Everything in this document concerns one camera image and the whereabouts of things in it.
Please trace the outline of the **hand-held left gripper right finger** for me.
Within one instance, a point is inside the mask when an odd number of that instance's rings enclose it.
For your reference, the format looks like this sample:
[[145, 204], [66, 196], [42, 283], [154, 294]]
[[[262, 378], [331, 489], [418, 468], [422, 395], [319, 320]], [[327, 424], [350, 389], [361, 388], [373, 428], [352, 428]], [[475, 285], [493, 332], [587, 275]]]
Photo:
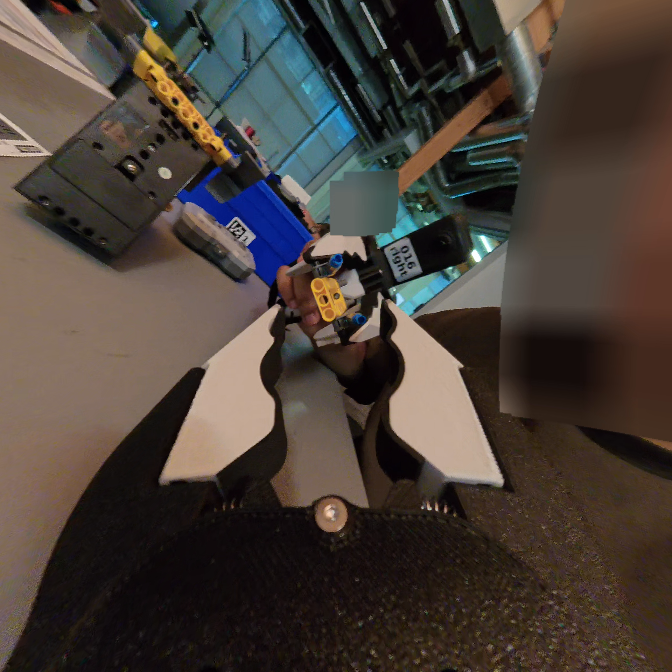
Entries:
[[468, 393], [463, 364], [391, 300], [384, 300], [381, 335], [398, 357], [384, 425], [420, 462], [419, 494], [438, 502], [448, 485], [502, 489], [505, 476]]

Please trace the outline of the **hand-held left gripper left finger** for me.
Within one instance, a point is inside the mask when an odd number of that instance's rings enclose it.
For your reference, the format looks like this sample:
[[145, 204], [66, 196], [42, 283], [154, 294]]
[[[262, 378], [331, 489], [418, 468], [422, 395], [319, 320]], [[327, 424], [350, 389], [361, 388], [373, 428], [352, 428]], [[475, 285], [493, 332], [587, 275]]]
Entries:
[[206, 362], [159, 484], [210, 481], [230, 491], [278, 473], [288, 449], [276, 390], [285, 334], [274, 306]]

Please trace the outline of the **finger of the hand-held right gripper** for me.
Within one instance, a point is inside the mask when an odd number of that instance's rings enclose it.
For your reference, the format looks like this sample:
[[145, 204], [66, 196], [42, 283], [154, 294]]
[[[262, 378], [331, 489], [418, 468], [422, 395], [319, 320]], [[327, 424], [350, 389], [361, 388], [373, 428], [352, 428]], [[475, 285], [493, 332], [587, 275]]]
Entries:
[[323, 278], [340, 270], [367, 265], [368, 250], [363, 237], [327, 234], [314, 240], [300, 259], [286, 272], [288, 277], [310, 273]]
[[374, 307], [370, 314], [350, 310], [317, 331], [313, 340], [318, 347], [363, 343], [380, 335], [380, 318], [380, 306]]

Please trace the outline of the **small yellow toy brick part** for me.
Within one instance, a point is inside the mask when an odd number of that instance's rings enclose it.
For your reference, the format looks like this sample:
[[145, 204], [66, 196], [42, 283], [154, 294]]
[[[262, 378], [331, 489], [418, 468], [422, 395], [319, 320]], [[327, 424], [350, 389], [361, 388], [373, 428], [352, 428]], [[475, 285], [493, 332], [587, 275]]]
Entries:
[[321, 318], [335, 331], [362, 328], [368, 317], [363, 312], [365, 288], [347, 253], [332, 253], [307, 261], [312, 276], [310, 290]]

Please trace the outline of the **person's right forearm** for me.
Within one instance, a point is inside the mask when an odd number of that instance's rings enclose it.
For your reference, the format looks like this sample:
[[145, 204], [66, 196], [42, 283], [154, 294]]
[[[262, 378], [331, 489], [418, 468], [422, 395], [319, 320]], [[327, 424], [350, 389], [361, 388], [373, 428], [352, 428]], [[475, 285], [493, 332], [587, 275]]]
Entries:
[[377, 401], [386, 385], [400, 373], [399, 357], [380, 337], [337, 346], [335, 374], [346, 394], [362, 405]]

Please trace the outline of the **person's right hand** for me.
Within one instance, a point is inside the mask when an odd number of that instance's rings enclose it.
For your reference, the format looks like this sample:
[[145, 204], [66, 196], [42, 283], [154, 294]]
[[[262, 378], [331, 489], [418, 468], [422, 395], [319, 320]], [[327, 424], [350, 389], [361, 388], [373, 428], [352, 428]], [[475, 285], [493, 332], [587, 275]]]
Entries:
[[367, 355], [366, 343], [350, 345], [317, 345], [315, 334], [326, 327], [310, 288], [311, 277], [305, 273], [290, 276], [290, 267], [283, 265], [276, 276], [279, 295], [286, 305], [300, 315], [300, 328], [310, 339], [316, 357], [334, 374], [344, 380], [355, 378], [362, 370]]

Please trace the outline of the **blue plastic bin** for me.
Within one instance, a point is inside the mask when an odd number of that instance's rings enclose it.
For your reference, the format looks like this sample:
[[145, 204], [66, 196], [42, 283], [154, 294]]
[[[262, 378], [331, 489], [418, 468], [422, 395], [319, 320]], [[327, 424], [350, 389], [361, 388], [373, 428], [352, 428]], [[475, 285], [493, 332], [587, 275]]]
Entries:
[[181, 207], [203, 208], [252, 252], [256, 275], [271, 286], [282, 265], [294, 262], [312, 239], [300, 204], [286, 198], [279, 179], [264, 172], [249, 152], [236, 169], [206, 166], [177, 194]]

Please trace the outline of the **person's brown sweater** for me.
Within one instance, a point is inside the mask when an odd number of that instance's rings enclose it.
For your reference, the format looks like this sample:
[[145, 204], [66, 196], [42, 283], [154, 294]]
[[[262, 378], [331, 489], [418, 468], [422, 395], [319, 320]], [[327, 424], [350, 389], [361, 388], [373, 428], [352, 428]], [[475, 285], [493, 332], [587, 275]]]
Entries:
[[456, 486], [470, 523], [543, 585], [496, 670], [671, 670], [671, 450], [606, 430], [499, 412], [498, 308], [416, 323], [463, 365], [505, 473]]

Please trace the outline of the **grey round toy hub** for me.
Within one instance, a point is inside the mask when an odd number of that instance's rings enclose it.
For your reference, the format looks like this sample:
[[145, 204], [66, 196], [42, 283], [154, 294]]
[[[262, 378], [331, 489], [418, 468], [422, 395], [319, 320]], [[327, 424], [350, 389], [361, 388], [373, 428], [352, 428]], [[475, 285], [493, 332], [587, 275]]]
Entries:
[[233, 280], [244, 281], [256, 273], [252, 252], [196, 204], [183, 204], [180, 216], [173, 224], [173, 233], [186, 247]]

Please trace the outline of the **yellow perforated toy beam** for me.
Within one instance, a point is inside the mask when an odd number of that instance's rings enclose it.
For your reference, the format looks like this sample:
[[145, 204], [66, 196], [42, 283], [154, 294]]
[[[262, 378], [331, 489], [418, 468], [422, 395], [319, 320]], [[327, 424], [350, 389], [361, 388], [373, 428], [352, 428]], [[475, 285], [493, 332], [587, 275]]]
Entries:
[[227, 166], [230, 169], [238, 168], [240, 159], [231, 153], [219, 136], [216, 136], [212, 126], [197, 111], [186, 94], [144, 48], [141, 48], [134, 57], [132, 70], [154, 96], [175, 114], [182, 127], [216, 165]]

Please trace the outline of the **black toy battery box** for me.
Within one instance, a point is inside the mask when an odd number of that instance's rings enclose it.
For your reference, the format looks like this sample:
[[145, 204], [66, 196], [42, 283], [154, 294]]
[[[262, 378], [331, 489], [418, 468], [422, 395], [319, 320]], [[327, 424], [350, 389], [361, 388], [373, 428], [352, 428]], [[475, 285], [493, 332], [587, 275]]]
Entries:
[[142, 83], [68, 139], [14, 187], [92, 256], [121, 256], [210, 157]]

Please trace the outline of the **yellow black instruction booklet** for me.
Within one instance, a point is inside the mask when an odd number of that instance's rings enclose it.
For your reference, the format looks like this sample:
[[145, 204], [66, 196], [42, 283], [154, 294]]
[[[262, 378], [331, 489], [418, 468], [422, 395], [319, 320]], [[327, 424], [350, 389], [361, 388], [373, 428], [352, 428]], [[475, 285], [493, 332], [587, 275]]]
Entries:
[[1, 114], [1, 156], [46, 157], [51, 153]]

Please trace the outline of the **white paper stack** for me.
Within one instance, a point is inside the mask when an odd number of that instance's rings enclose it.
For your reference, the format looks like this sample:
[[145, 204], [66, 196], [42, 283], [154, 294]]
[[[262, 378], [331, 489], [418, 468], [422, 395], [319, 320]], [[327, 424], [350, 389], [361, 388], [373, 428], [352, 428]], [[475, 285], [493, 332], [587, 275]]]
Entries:
[[1, 1], [1, 41], [103, 95], [113, 95], [21, 1]]

